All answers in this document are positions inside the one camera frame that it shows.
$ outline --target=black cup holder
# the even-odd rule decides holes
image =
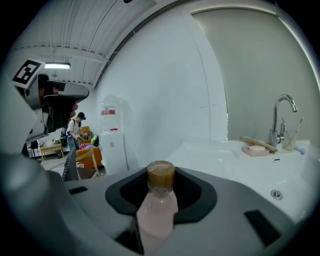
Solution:
[[[146,168],[124,178],[106,190],[105,199],[119,214],[135,217],[148,193],[147,178]],[[211,184],[177,167],[173,191],[179,210],[174,215],[174,224],[198,222],[217,203],[217,193]]]

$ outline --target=fluorescent light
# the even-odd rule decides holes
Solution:
[[[63,70],[69,70],[70,64],[69,63],[46,63],[45,64],[46,69],[63,69]]]

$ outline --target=drain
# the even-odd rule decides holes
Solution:
[[[275,200],[281,200],[282,199],[282,194],[279,190],[274,189],[271,191],[271,196],[275,199]]]

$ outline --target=toothbrush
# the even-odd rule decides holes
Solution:
[[[303,121],[304,121],[304,118],[302,117],[301,120],[300,120],[300,123],[298,124],[298,127],[297,127],[296,130],[295,130],[295,133],[294,133],[294,136],[293,136],[293,137],[295,137],[295,136],[298,135],[298,132],[299,132],[300,127],[301,127],[301,123],[302,123]]]
[[[284,120],[283,117],[281,117],[281,120],[282,120],[282,123],[284,124],[284,129],[285,129],[285,131],[286,131],[286,135],[288,136],[289,143],[290,143],[291,147],[293,148],[292,143],[291,143],[291,138],[290,138],[290,135],[289,135],[289,132],[288,132],[288,129],[287,129],[285,120]]]

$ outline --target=pink liquid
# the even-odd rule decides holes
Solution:
[[[136,214],[144,255],[154,252],[170,235],[177,212],[177,198],[173,191],[166,196],[154,192],[146,195]]]

